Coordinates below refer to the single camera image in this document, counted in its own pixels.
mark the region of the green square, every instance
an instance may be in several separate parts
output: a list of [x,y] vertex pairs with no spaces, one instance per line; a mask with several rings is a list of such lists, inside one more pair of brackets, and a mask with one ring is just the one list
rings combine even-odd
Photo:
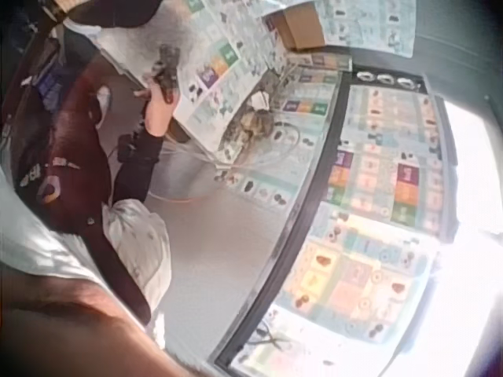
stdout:
[[315,102],[311,108],[311,114],[326,115],[329,106],[320,102]]
[[229,43],[226,43],[219,51],[229,67],[237,62],[237,55]]
[[201,0],[186,0],[186,1],[192,13],[196,13],[204,9],[204,4],[202,3]]
[[343,202],[344,199],[344,192],[346,189],[344,187],[339,187],[339,186],[332,186],[333,189],[333,194],[332,198],[329,199],[330,203],[334,203],[337,206],[340,206],[340,204]]
[[358,232],[353,229],[349,229],[346,233],[346,237],[344,238],[344,248],[346,250],[353,250],[353,245],[354,242],[356,242],[357,237]]
[[395,202],[393,204],[391,220],[402,225],[414,227],[416,225],[416,211],[415,206]]
[[337,76],[334,75],[326,75],[323,78],[323,82],[325,84],[337,84]]

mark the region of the bright window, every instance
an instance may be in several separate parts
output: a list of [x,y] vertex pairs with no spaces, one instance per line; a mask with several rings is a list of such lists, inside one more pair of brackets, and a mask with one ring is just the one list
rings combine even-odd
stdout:
[[457,216],[487,232],[503,232],[501,182],[482,118],[445,102],[457,150]]

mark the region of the white paper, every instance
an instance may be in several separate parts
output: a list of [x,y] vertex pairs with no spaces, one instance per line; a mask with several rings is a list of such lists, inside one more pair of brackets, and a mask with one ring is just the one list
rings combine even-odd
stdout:
[[315,0],[325,43],[413,55],[416,0]]

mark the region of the hand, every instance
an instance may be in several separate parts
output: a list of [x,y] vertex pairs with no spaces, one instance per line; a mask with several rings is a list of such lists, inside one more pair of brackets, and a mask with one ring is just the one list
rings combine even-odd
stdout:
[[167,132],[173,112],[176,109],[180,94],[178,90],[172,90],[173,102],[167,104],[164,100],[163,91],[160,86],[151,78],[147,79],[149,88],[134,92],[136,97],[150,98],[145,112],[145,128],[147,132],[155,137],[162,137]]

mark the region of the orange square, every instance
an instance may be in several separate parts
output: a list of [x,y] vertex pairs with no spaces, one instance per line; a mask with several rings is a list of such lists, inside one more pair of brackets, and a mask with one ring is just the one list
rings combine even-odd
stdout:
[[345,167],[333,167],[329,178],[329,184],[331,186],[346,187],[348,179],[349,169]]
[[396,182],[395,200],[400,203],[416,206],[419,201],[419,188],[410,183]]
[[220,56],[213,58],[213,60],[211,61],[211,67],[219,77],[222,77],[222,75],[226,73],[227,69],[229,69],[226,61],[223,60]]
[[311,112],[313,103],[310,101],[302,101],[297,108],[297,112]]
[[362,292],[361,288],[340,281],[333,290],[331,307],[349,316],[360,302]]

